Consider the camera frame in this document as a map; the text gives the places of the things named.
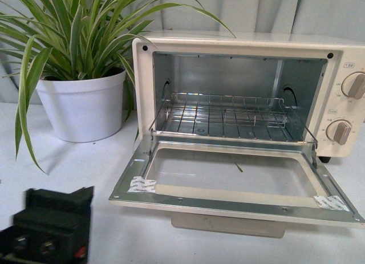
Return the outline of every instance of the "toaster oven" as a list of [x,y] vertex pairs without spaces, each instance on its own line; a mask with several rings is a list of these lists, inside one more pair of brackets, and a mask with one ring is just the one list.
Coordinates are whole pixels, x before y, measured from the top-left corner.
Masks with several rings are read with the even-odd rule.
[[111,203],[227,233],[365,228],[320,161],[348,155],[365,119],[365,46],[162,31],[135,39],[133,59],[140,144]]

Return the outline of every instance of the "wire rack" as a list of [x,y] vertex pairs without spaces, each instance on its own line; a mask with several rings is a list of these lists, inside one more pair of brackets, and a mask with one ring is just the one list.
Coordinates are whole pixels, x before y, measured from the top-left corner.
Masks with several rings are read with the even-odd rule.
[[277,98],[173,93],[155,122],[157,131],[195,136],[302,142],[309,132]]

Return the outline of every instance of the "black electronic device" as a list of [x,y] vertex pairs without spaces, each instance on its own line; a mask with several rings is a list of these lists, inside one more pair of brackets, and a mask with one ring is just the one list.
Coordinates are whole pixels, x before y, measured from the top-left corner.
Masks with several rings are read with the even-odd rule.
[[65,194],[29,189],[25,209],[0,232],[0,264],[87,263],[94,187]]

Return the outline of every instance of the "temperature knob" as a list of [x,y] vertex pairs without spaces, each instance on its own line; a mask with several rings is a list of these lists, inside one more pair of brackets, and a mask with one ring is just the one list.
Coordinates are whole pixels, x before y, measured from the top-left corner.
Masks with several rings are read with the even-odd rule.
[[339,145],[344,145],[351,131],[351,124],[345,120],[337,120],[327,127],[327,137],[336,141]]
[[359,100],[365,94],[365,74],[353,73],[342,83],[342,92],[355,100]]

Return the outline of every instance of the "sticker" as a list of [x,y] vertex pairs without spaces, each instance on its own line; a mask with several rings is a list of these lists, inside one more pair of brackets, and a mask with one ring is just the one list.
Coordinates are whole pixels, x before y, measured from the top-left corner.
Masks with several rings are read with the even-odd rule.
[[339,196],[314,196],[314,200],[322,209],[350,211]]
[[345,63],[343,65],[344,68],[354,68],[355,67],[355,64],[354,63]]
[[129,186],[129,193],[156,193],[156,180],[145,180],[142,177],[134,177]]

